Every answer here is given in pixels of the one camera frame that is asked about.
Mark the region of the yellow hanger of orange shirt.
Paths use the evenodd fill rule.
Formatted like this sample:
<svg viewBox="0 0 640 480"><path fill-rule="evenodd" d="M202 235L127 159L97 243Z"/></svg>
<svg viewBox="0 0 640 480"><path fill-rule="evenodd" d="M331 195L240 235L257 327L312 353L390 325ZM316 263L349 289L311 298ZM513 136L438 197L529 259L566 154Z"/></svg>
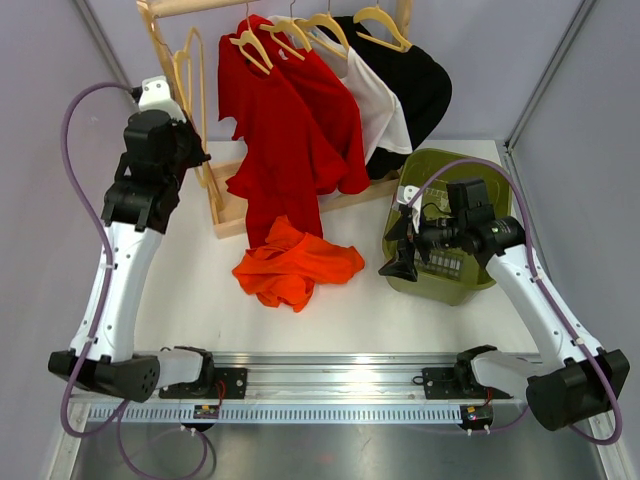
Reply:
<svg viewBox="0 0 640 480"><path fill-rule="evenodd" d="M178 96L183 110L200 136L208 154L207 94L204 42L199 30L191 27L181 49L172 57Z"/></svg>

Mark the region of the orange t shirt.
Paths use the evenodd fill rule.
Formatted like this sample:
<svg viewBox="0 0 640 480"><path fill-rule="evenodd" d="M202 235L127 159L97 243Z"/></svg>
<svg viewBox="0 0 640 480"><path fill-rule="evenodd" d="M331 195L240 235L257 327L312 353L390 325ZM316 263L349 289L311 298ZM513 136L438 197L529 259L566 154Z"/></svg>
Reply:
<svg viewBox="0 0 640 480"><path fill-rule="evenodd" d="M294 228L285 216L276 218L266 243L248 249L232 270L242 290L271 308L302 311L318 285L343 285L365 268L353 247L332 244Z"/></svg>

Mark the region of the yellow hanger of front red shirt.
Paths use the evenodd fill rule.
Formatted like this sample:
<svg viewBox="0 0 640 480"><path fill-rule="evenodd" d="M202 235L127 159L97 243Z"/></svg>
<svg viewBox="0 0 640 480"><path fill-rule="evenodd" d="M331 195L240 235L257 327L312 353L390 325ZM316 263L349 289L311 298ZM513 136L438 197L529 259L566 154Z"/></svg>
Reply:
<svg viewBox="0 0 640 480"><path fill-rule="evenodd" d="M232 35L230 43L236 46L240 53L254 66L261 70L265 75L269 75L273 69L266 49L254 33L251 22L249 20L249 1L245 1L245 24L246 28L240 33L236 32Z"/></svg>

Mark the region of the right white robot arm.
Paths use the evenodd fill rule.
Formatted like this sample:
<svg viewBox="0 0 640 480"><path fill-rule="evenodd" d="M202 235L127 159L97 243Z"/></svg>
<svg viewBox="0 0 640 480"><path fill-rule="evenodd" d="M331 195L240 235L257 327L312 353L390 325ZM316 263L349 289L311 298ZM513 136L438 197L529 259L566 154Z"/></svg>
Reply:
<svg viewBox="0 0 640 480"><path fill-rule="evenodd" d="M544 278L522 224L497 217L480 178L447 186L449 213L429 220L416 186L399 187L399 217L387 231L396 253L379 273L415 282L415 260L435 250L458 248L473 256L506 293L533 338L541 361L532 364L493 346L460 353L456 389L476 396L485 388L525 402L547 430L571 426L606 412L617 413L618 396L630 370L621 350L608 351L575 317Z"/></svg>

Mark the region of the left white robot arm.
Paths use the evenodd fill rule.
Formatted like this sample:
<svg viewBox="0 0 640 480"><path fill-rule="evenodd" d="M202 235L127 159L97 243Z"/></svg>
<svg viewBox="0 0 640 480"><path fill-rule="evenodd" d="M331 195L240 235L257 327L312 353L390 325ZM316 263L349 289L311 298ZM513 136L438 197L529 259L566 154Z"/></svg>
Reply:
<svg viewBox="0 0 640 480"><path fill-rule="evenodd" d="M209 160L186 117L151 109L133 114L123 132L114 182L104 195L102 248L86 318L68 349L51 353L48 370L82 390L142 403L179 384L195 398L216 374L194 348L134 350L138 307L155 253L179 204L188 169Z"/></svg>

